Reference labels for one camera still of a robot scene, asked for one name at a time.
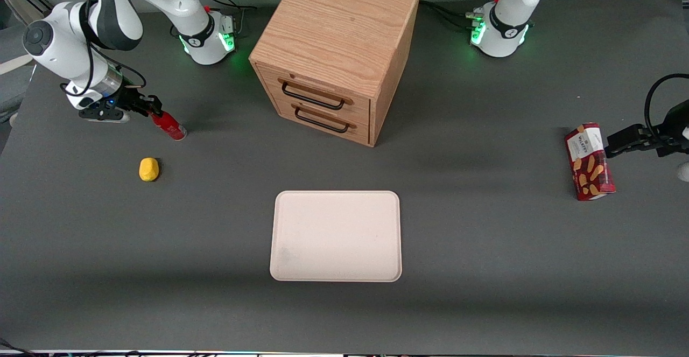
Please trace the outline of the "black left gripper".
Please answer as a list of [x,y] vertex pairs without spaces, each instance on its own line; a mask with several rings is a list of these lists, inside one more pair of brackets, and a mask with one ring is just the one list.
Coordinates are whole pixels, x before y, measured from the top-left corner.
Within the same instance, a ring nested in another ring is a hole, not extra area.
[[606,158],[615,158],[633,151],[647,151],[654,149],[658,157],[666,157],[674,153],[688,154],[687,127],[688,102],[675,105],[665,115],[664,121],[652,125],[650,119],[650,101],[644,104],[645,126],[651,133],[647,138],[645,126],[633,124],[607,137],[605,147]]

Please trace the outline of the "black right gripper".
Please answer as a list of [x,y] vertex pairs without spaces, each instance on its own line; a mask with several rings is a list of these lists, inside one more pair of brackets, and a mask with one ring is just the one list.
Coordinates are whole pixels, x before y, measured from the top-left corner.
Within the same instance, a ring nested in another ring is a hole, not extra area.
[[124,112],[159,117],[161,110],[162,103],[156,95],[141,95],[134,88],[120,87],[110,96],[110,117],[123,117]]

